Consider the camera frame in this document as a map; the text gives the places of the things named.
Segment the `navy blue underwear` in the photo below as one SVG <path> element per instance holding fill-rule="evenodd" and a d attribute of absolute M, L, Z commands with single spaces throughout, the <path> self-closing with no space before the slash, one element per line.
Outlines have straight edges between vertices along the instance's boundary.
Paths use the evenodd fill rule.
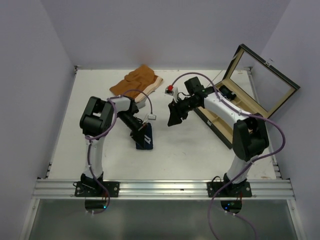
<path fill-rule="evenodd" d="M 154 149 L 153 128 L 151 123 L 147 123 L 144 128 L 144 146 L 135 144 L 136 150 L 151 151 Z"/>

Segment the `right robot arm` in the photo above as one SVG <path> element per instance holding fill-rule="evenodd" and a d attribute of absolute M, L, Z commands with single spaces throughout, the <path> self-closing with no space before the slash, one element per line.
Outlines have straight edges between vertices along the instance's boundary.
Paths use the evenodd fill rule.
<path fill-rule="evenodd" d="M 205 88 L 197 77 L 184 84 L 188 91 L 188 96 L 184 99 L 178 97 L 178 88 L 173 85 L 167 86 L 164 91 L 173 97 L 168 104 L 167 125 L 171 127 L 181 124 L 190 111 L 201 107 L 216 114 L 231 128 L 234 159 L 224 176 L 222 189 L 227 196 L 235 196 L 241 190 L 240 184 L 247 180 L 250 163 L 269 147 L 265 121 L 261 115 L 252 115 L 235 106 L 215 87 Z"/>

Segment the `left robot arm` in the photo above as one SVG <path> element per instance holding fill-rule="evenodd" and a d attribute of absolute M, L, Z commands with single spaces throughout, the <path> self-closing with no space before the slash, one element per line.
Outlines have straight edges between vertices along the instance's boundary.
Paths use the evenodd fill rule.
<path fill-rule="evenodd" d="M 128 96 L 114 96 L 107 100 L 95 96 L 89 98 L 79 122 L 86 140 L 87 151 L 85 170 L 80 182 L 92 196 L 99 196 L 104 190 L 102 183 L 104 141 L 117 119 L 130 129 L 131 139 L 142 149 L 145 148 L 148 124 L 135 117 L 138 112 L 135 100 Z"/>

